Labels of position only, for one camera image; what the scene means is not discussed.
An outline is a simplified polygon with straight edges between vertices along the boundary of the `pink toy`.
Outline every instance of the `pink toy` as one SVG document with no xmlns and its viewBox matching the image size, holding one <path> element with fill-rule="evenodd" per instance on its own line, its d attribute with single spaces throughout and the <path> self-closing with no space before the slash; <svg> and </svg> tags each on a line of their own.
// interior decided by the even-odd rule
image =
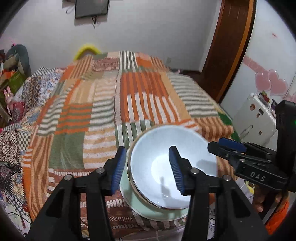
<svg viewBox="0 0 296 241">
<path fill-rule="evenodd" d="M 12 98 L 13 98 L 13 93 L 11 92 L 9 86 L 6 88 L 6 90 L 3 90 L 3 93 L 5 95 L 5 102 L 7 104 L 7 111 L 11 115 L 13 106 L 12 106 Z"/>
</svg>

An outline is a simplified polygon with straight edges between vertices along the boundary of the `striped blanket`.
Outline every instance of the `striped blanket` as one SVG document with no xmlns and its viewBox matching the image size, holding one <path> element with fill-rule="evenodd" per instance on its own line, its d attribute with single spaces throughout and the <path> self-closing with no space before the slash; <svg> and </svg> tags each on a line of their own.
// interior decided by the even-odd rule
<svg viewBox="0 0 296 241">
<path fill-rule="evenodd" d="M 208 141 L 230 138 L 234 130 L 218 105 L 188 76 L 169 72 L 162 61 L 120 51 L 85 56 L 71 63 L 41 110 L 21 163 L 31 218 L 65 174 L 89 174 L 129 148 L 153 125 L 173 123 L 192 128 Z M 219 174 L 232 173 L 218 160 Z M 183 225 L 186 218 L 155 222 L 128 207 L 120 191 L 106 197 L 115 237 L 144 229 Z M 87 235 L 86 197 L 81 222 Z"/>
</svg>

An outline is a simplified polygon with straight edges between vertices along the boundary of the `wooden door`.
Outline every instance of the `wooden door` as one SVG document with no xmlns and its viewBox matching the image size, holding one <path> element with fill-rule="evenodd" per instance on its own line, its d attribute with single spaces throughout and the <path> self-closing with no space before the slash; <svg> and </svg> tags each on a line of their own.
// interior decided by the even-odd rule
<svg viewBox="0 0 296 241">
<path fill-rule="evenodd" d="M 256 0 L 222 0 L 212 44 L 198 83 L 221 102 L 249 43 Z"/>
</svg>

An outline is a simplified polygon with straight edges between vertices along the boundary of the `door frame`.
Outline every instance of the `door frame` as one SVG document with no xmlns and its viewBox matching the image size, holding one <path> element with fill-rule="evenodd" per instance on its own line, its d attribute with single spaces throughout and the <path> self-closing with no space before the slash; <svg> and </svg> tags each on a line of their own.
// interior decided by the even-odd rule
<svg viewBox="0 0 296 241">
<path fill-rule="evenodd" d="M 218 31 L 220 28 L 220 23 L 221 23 L 221 19 L 222 19 L 222 14 L 223 14 L 223 10 L 224 10 L 224 5 L 225 5 L 225 1 L 226 0 L 222 0 L 221 3 L 221 7 L 220 7 L 220 12 L 219 12 L 219 17 L 218 17 L 218 21 L 217 21 L 217 26 L 216 26 L 216 30 L 214 33 L 214 37 L 212 40 L 212 44 L 211 47 L 209 49 L 209 53 L 207 55 L 207 59 L 205 61 L 205 65 L 204 65 L 204 69 L 208 64 L 208 60 L 209 60 L 209 56 L 212 54 L 213 49 L 214 49 L 214 44 L 218 35 Z M 235 75 L 242 63 L 243 57 L 246 53 L 250 38 L 251 38 L 251 34 L 253 31 L 253 26 L 254 26 L 254 21 L 255 21 L 255 15 L 256 15 L 256 5 L 257 5 L 257 0 L 249 0 L 249 8 L 248 8 L 248 14 L 247 14 L 247 20 L 246 20 L 246 25 L 245 25 L 245 29 L 244 29 L 244 33 L 239 45 L 239 49 L 237 51 L 237 54 L 235 56 L 235 59 L 233 61 L 233 64 L 230 68 L 230 71 L 223 83 L 223 86 L 221 88 L 221 90 L 219 91 L 218 95 L 215 98 L 215 101 L 217 103 L 221 103 L 224 96 L 226 95 L 227 90 L 229 89 L 231 83 L 233 82 Z"/>
</svg>

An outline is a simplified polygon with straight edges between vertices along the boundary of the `light green plate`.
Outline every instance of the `light green plate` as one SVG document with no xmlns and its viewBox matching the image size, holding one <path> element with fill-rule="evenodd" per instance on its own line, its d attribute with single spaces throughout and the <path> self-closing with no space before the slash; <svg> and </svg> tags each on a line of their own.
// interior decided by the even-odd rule
<svg viewBox="0 0 296 241">
<path fill-rule="evenodd" d="M 173 221 L 187 215 L 188 208 L 165 210 L 143 201 L 133 190 L 128 179 L 126 165 L 122 173 L 120 185 L 121 194 L 126 203 L 140 216 L 154 221 Z"/>
</svg>

